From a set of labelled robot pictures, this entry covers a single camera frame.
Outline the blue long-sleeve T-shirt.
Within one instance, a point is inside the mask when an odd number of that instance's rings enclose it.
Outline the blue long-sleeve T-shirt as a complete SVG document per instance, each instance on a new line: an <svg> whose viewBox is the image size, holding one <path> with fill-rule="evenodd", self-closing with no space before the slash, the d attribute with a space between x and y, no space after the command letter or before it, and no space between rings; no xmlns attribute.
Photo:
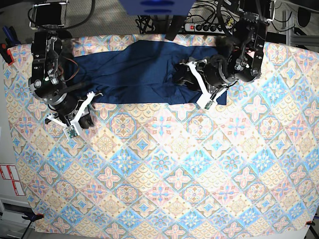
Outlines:
<svg viewBox="0 0 319 239"><path fill-rule="evenodd" d="M182 46L172 42L139 40L125 50L79 56L64 65L65 78L72 86L84 82L74 91L77 96L101 92L98 103L170 105L195 103L200 91L192 91L174 82L175 66L189 57L203 59L215 54L227 55L226 46Z"/></svg>

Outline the white power strip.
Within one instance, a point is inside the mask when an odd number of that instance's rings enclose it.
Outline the white power strip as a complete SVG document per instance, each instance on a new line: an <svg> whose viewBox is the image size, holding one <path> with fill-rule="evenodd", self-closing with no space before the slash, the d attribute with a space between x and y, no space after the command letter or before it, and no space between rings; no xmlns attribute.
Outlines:
<svg viewBox="0 0 319 239"><path fill-rule="evenodd" d="M200 24L200 23L186 23L184 25L184 30L186 32L195 32L195 33L216 33L224 34L221 26L218 23L214 24Z"/></svg>

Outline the patterned tile tablecloth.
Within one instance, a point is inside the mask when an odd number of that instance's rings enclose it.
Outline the patterned tile tablecloth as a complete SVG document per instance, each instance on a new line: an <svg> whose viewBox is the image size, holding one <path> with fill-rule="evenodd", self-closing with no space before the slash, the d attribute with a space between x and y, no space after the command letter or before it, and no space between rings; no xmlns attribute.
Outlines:
<svg viewBox="0 0 319 239"><path fill-rule="evenodd" d="M3 65L17 173L38 232L236 239L302 230L319 206L319 55L267 43L262 77L225 106L92 107L67 139L27 88L30 45Z"/></svg>

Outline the red black clamp left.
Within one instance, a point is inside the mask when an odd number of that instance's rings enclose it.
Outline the red black clamp left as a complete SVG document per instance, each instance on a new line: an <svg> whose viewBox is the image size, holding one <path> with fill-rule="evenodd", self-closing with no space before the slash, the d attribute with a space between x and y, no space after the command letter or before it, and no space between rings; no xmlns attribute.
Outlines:
<svg viewBox="0 0 319 239"><path fill-rule="evenodd" d="M14 59L12 56L11 51L7 48L7 46L4 43L0 44L0 54L3 58L3 60L10 66L14 63Z"/></svg>

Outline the blue clamp upper left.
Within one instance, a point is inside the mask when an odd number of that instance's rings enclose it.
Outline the blue clamp upper left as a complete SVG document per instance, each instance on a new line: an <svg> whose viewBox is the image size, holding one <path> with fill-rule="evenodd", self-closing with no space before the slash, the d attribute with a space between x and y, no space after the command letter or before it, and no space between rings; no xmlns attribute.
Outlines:
<svg viewBox="0 0 319 239"><path fill-rule="evenodd" d="M16 31L13 26L10 26L10 27L3 26L2 30L6 35L5 41L9 47L21 45L21 42L18 40Z"/></svg>

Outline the red white label stickers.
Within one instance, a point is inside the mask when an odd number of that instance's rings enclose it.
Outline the red white label stickers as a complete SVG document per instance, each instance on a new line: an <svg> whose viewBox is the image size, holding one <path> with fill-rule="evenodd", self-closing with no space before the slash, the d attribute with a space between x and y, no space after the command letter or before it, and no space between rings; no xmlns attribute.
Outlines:
<svg viewBox="0 0 319 239"><path fill-rule="evenodd" d="M7 180L10 182L12 186L12 190L14 191L16 196L24 196L25 193L23 191L22 183L17 173L17 168L14 164L1 164L0 165L0 175L3 182Z"/></svg>

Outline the black clamp lower left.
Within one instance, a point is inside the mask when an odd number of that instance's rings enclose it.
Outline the black clamp lower left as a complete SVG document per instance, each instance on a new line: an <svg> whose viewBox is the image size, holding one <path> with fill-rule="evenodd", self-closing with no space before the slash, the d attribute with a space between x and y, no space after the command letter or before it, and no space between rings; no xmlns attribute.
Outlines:
<svg viewBox="0 0 319 239"><path fill-rule="evenodd" d="M25 220L29 220L31 222L35 222L37 220L40 220L40 219L43 219L44 218L44 215L42 214L39 214L39 215L36 215L35 213L30 213L30 212L25 212L22 216L21 216L23 219Z"/></svg>

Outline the black clamp lower right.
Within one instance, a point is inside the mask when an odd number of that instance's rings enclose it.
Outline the black clamp lower right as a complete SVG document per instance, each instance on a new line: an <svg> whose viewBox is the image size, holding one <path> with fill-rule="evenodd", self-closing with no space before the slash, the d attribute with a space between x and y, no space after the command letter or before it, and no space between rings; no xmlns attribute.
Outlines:
<svg viewBox="0 0 319 239"><path fill-rule="evenodd" d="M306 222L306 225L315 226L316 224L314 221L308 221L308 222Z"/></svg>

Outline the black center post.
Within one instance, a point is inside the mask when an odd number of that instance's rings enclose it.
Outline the black center post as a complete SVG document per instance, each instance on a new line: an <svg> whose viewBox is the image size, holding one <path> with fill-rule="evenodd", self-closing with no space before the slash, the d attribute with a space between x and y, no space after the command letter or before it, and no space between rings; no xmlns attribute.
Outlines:
<svg viewBox="0 0 319 239"><path fill-rule="evenodd" d="M187 16L185 15L174 15L170 26L168 28L168 31L165 35L165 39L169 41L174 41L175 37L179 33L181 27L184 25L185 19Z"/></svg>

